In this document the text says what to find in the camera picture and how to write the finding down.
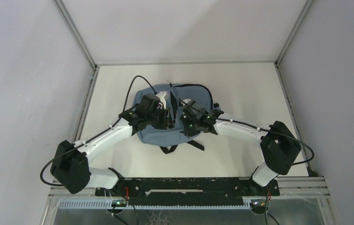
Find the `blue-grey backpack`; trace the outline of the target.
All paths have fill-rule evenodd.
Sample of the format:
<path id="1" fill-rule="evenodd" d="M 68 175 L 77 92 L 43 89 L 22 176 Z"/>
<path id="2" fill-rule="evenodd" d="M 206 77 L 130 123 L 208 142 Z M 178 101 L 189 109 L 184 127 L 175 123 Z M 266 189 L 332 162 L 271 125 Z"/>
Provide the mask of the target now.
<path id="1" fill-rule="evenodd" d="M 190 130 L 184 125 L 185 118 L 183 107 L 193 100 L 207 112 L 213 109 L 219 110 L 219 104 L 213 100 L 211 91 L 202 84 L 157 84 L 154 85 L 157 92 L 166 92 L 165 111 L 158 117 L 156 125 L 148 125 L 137 133 L 138 138 L 144 144 L 150 144 L 161 148 L 164 154 L 170 154 L 180 144 L 189 144 L 204 151 L 205 147 L 196 142 L 194 138 L 200 131 Z"/>

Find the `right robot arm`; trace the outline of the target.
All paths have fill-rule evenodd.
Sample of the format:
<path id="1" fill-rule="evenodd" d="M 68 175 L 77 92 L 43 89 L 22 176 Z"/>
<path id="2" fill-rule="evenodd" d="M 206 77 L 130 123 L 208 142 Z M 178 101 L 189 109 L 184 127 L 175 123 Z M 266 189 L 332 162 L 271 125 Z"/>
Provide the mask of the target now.
<path id="1" fill-rule="evenodd" d="M 264 161 L 255 169 L 249 182 L 249 189 L 255 195 L 263 194 L 273 179 L 288 174 L 292 166 L 298 165 L 296 158 L 303 147 L 310 151 L 311 157 L 301 161 L 302 164 L 310 162 L 315 156 L 313 149 L 295 138 L 283 122 L 242 122 L 222 110 L 212 109 L 208 112 L 191 99 L 180 101 L 180 105 L 186 136 L 199 133 L 226 135 L 252 143 L 261 150 Z"/>

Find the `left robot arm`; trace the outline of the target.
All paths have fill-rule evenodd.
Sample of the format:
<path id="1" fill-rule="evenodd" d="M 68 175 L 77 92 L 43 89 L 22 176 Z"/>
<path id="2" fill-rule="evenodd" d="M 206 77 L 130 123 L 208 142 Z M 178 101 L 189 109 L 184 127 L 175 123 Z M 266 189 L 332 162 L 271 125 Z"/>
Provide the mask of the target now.
<path id="1" fill-rule="evenodd" d="M 156 124 L 166 109 L 169 94 L 161 91 L 146 94 L 138 104 L 121 112 L 118 118 L 93 136 L 70 143 L 62 141 L 55 156 L 41 170 L 40 180 L 49 186 L 55 184 L 44 179 L 44 172 L 50 168 L 51 175 L 71 194 L 85 188 L 105 188 L 113 195 L 120 195 L 125 189 L 121 175 L 112 169 L 91 167 L 91 163 L 116 143 L 130 138 L 148 125 Z"/>

